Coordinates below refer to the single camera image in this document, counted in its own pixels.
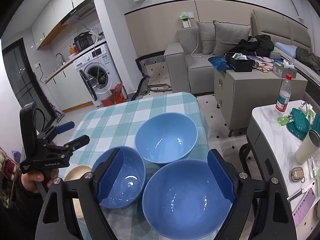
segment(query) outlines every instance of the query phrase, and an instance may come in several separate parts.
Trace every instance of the washing machine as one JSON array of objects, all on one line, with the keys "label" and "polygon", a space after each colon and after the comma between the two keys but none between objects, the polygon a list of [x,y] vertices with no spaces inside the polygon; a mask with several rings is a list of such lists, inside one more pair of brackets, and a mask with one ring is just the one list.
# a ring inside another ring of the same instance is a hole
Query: washing machine
[{"label": "washing machine", "polygon": [[[106,43],[95,47],[95,49],[90,50],[77,58],[73,62],[73,65],[82,77],[84,84],[92,96],[92,101],[95,106],[99,106],[101,100],[104,100],[111,95],[110,90],[121,83]],[[92,85],[92,77],[98,81],[100,85],[98,89]],[[127,98],[124,88],[122,89],[122,93],[124,98]]]}]

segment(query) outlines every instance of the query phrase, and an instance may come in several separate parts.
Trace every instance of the white cup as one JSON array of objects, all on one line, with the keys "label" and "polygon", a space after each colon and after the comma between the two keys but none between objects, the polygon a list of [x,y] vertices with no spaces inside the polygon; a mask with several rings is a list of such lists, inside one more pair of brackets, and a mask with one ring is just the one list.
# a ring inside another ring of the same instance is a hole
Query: white cup
[{"label": "white cup", "polygon": [[296,151],[296,159],[299,164],[305,163],[320,147],[320,136],[315,130],[310,130]]}]

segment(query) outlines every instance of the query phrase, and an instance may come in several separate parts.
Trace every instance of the tiled floor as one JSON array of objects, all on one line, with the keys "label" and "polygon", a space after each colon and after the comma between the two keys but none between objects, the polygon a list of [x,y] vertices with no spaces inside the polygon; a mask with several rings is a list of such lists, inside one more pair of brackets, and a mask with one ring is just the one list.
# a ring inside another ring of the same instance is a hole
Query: tiled floor
[{"label": "tiled floor", "polygon": [[[166,83],[170,85],[169,74],[166,64],[157,64],[156,67],[153,65],[148,69],[150,75],[150,84],[161,84]],[[150,92],[145,97],[153,97],[161,95],[163,93]],[[209,124],[209,137],[208,144],[209,149],[216,148],[223,158],[234,165],[234,167],[239,171],[243,171],[240,160],[239,160],[239,150],[242,145],[247,143],[246,140],[246,129],[234,130],[232,136],[228,137],[228,128],[225,126],[224,119],[220,109],[217,109],[217,101],[213,94],[208,94],[204,96],[197,97],[199,105],[206,117],[206,120]],[[67,113],[65,117],[61,120],[59,124],[63,124],[69,121],[75,122],[76,126],[81,122],[82,118],[91,110],[95,109],[94,106],[89,106],[83,109],[79,109],[70,113]],[[57,145],[64,145],[67,143],[74,129],[58,135],[54,142]],[[254,179],[261,179],[258,166],[253,158],[252,153],[249,154],[251,157],[250,160],[247,160],[248,166],[251,172],[251,175]],[[316,216],[315,206],[312,210],[309,211],[308,215],[302,221],[302,223],[297,228],[298,240],[304,240],[308,237],[312,229],[317,225],[319,219]],[[246,225],[242,232],[240,240],[247,240],[253,225],[254,215],[252,209],[249,212]]]}]

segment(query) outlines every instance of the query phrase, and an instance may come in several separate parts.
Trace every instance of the hand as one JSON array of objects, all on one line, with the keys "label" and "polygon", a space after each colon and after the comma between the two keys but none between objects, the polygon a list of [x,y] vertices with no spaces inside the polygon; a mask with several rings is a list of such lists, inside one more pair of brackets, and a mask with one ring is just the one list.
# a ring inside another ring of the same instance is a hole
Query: hand
[{"label": "hand", "polygon": [[[57,178],[59,175],[59,169],[52,169],[50,170],[50,176],[51,179],[47,183],[47,187],[50,188],[53,180]],[[32,170],[26,174],[21,175],[21,182],[23,187],[31,191],[33,193],[39,193],[40,191],[38,190],[35,181],[42,182],[44,180],[44,176],[40,171]]]}]

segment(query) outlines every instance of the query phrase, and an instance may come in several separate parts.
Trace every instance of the screw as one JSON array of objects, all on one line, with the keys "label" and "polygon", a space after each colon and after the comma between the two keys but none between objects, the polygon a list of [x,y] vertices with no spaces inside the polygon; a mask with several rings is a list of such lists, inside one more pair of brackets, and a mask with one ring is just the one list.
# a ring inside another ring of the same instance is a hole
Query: screw
[{"label": "screw", "polygon": [[278,184],[279,180],[275,177],[271,178],[272,183]]},{"label": "screw", "polygon": [[248,177],[248,174],[246,174],[245,172],[240,172],[240,173],[239,173],[239,177],[240,177],[241,179],[246,179],[246,178]]},{"label": "screw", "polygon": [[92,172],[87,172],[84,174],[85,179],[90,179],[92,177]]},{"label": "screw", "polygon": [[59,183],[60,183],[60,181],[61,181],[61,179],[60,179],[60,178],[55,178],[55,179],[54,179],[54,181],[53,181],[53,183],[54,183],[54,184],[59,184]]}]

